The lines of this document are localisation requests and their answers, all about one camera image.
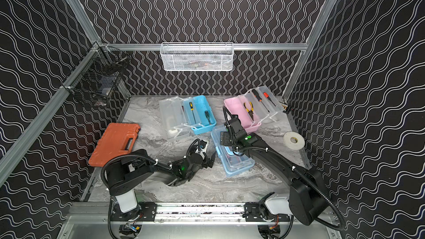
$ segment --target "black-handled screwdriver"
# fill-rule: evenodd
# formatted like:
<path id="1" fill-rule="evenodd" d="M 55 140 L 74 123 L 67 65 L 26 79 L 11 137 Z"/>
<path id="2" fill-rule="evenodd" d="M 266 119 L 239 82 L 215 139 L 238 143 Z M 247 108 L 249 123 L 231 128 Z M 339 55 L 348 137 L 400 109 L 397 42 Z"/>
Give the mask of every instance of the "black-handled screwdriver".
<path id="1" fill-rule="evenodd" d="M 208 111 L 205 111 L 205 117 L 208 119 L 208 123 L 210 123 L 210 125 L 211 125 L 210 113 Z"/>
<path id="2" fill-rule="evenodd" d="M 252 89 L 252 94 L 257 98 L 259 102 L 261 102 L 264 105 L 264 108 L 270 113 L 270 111 L 267 109 L 266 105 L 263 103 L 263 100 L 261 99 L 260 95 L 258 94 L 256 89 Z"/>

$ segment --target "white wire basket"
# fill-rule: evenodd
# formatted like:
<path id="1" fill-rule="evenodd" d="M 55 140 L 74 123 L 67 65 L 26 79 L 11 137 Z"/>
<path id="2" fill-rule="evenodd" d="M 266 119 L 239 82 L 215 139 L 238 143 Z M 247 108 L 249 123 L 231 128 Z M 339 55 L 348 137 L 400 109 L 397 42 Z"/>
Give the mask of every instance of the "white wire basket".
<path id="1" fill-rule="evenodd" d="M 231 71 L 233 43 L 162 43 L 160 55 L 167 71 Z"/>

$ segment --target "screwdriver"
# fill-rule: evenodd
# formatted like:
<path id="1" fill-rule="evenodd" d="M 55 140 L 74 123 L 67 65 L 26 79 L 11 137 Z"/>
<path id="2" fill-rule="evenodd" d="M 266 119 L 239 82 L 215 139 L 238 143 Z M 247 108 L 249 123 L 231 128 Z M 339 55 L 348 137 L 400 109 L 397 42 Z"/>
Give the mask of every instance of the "screwdriver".
<path id="1" fill-rule="evenodd" d="M 273 103 L 272 99 L 270 98 L 270 96 L 269 96 L 267 93 L 263 93 L 263 94 L 264 94 L 264 97 L 266 97 L 269 101 L 271 101 L 271 102 L 272 102 L 272 104 L 273 104 L 274 106 L 276 106 L 276 105 Z"/>
<path id="2" fill-rule="evenodd" d="M 194 114 L 194 112 L 193 112 L 193 104 L 192 104 L 192 102 L 189 102 L 189 105 L 190 105 L 190 109 L 192 110 L 193 120 L 194 120 L 194 122 L 196 123 L 195 114 Z"/>
<path id="3" fill-rule="evenodd" d="M 257 90 L 256 90 L 256 89 L 252 89 L 252 93 L 253 93 L 253 95 L 255 96 L 255 98 L 257 98 L 257 100 L 258 100 L 259 102 L 261 102 L 261 103 L 264 105 L 264 107 L 266 108 L 266 110 L 270 113 L 270 111 L 267 109 L 266 105 L 263 103 L 263 100 L 261 99 L 261 97 L 260 97 L 260 95 L 258 94 Z"/>
<path id="4" fill-rule="evenodd" d="M 210 121 L 210 113 L 208 111 L 205 111 L 205 117 L 208 119 L 208 122 L 211 125 L 211 121 Z"/>

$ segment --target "wire mesh basket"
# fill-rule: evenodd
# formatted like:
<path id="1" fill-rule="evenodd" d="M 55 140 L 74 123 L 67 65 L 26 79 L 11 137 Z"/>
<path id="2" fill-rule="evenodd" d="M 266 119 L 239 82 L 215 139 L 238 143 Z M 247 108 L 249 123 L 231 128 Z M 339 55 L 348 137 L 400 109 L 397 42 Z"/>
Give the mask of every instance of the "wire mesh basket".
<path id="1" fill-rule="evenodd" d="M 162 43 L 160 55 L 167 71 L 231 71 L 233 43 Z"/>
<path id="2" fill-rule="evenodd" d="M 65 88 L 84 106 L 108 106 L 129 61 L 128 53 L 113 47 L 101 47 L 73 85 Z"/>

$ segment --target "orange tool case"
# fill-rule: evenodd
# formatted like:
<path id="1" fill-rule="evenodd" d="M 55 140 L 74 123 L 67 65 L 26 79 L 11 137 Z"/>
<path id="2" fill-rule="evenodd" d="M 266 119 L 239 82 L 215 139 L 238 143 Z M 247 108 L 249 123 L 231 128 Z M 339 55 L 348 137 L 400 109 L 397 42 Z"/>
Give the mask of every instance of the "orange tool case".
<path id="1" fill-rule="evenodd" d="M 110 159 L 129 154 L 139 130 L 138 124 L 110 123 L 97 143 L 88 164 L 103 167 Z"/>

